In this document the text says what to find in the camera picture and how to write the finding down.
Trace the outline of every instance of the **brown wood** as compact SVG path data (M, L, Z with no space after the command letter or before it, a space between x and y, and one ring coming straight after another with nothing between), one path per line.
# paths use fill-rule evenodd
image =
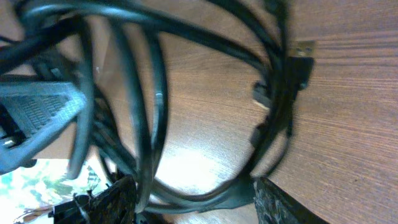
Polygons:
M242 23L207 2L144 3L262 53ZM248 5L276 33L274 20L258 2ZM292 39L316 40L317 64L309 88L297 100L293 146L271 180L331 223L397 223L398 1L296 0L292 12ZM146 46L137 29L129 27L152 104ZM238 60L187 40L162 34L162 43L171 114L157 176L183 192L204 193L232 178L251 152L249 136L265 113L251 100L258 75ZM115 55L110 43L99 82L112 98L120 134L133 151ZM175 223L257 223L253 205L168 218Z

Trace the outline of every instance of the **wooden floor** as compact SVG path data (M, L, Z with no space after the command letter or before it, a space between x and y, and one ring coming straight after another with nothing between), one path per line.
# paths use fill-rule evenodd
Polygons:
M264 55L242 23L205 1L143 2ZM258 2L247 4L275 34L274 20ZM293 145L271 180L331 223L398 223L398 1L295 0L292 14L292 39L316 40L317 64L295 105ZM128 27L151 105L146 46L136 27ZM183 192L204 193L232 178L252 150L248 139L266 113L251 100L258 75L214 50L168 34L161 38L171 113L157 177ZM124 143L134 151L115 56L110 43L99 82L112 98ZM175 223L257 223L253 205L168 218Z

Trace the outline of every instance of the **wood grain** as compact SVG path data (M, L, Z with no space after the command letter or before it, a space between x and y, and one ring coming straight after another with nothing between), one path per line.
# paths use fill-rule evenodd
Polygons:
M263 55L242 23L207 2L143 2ZM259 1L245 3L277 33ZM331 223L398 223L398 1L295 0L290 23L292 39L317 41L317 64L295 105L293 146L272 181ZM146 45L137 27L126 28L151 117ZM252 150L249 136L266 113L251 101L258 74L206 47L168 34L161 38L171 113L157 177L183 192L204 193L232 178ZM112 98L123 141L134 152L114 50L111 42L99 82ZM175 223L257 223L253 205L168 218Z

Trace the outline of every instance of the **wire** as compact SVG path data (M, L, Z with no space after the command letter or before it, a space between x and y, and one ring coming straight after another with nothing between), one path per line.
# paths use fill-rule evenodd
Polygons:
M29 36L26 40L16 43L10 49L0 51L0 58L5 57L7 59L5 62L0 61L0 74L38 55L68 35L77 32L80 36L84 60L81 65L81 75L78 76L77 82L80 90L86 96L87 106L77 119L75 143L68 166L69 178L73 179L78 176L81 165L86 157L88 146L90 146L90 141L92 140L92 144L97 145L99 149L100 162L110 181L113 182L115 180L106 165L105 157L114 161L118 165L118 169L123 173L131 174L137 180L136 212L147 210L157 213L185 213L203 210L228 199L232 193L232 188L238 185L239 178L250 175L250 172L270 148L277 134L282 128L288 125L286 121L290 121L288 132L291 133L293 93L287 91L291 89L291 83L287 82L288 77L284 69L287 53L285 18L277 16L281 33L280 38L282 39L282 47L279 47L258 19L239 1L207 1L236 16L256 34L269 56L271 67L262 62L256 54L232 40L228 40L209 30L181 21L162 12L131 4L127 1L26 0L20 2L15 7L16 14L19 16L19 20L24 25ZM80 16L99 15L108 18L111 31L115 36L116 45L119 49L122 61L121 65L124 69L123 75L127 85L126 90L132 125L136 132L136 147L139 152L137 158L134 158L123 146L109 102L94 84L92 49L88 25L80 17L78 19L73 17L75 20L73 22L71 22L72 19L64 19L59 22L51 19L50 22L56 22L56 24L49 28L42 28L46 24L46 21L47 23L49 22L48 18L53 18L53 16L60 17L65 14L78 14ZM149 132L137 65L129 41L122 29L122 25L128 22L139 24L142 27L154 68L155 111L152 133ZM167 135L169 113L167 72L158 38L159 32L167 32L183 37L250 64L259 71L260 77L266 81L270 91L269 97L272 100L272 106L267 119L264 120L267 123L267 129L262 133L259 146L253 150L248 163L235 179L225 182L207 194L182 195L154 179ZM33 52L23 55L22 51L27 49L32 49ZM271 168L266 172L266 175L271 175L281 163L289 147L289 142L290 135L288 134L280 157L275 160ZM148 203L151 193L169 204L159 205Z

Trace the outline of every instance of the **black plug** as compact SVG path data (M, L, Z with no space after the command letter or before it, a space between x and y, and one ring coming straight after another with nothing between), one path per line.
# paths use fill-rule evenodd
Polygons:
M313 58L315 41L301 41L292 45L287 59L287 68L292 76L296 77L297 89L304 90L315 64Z

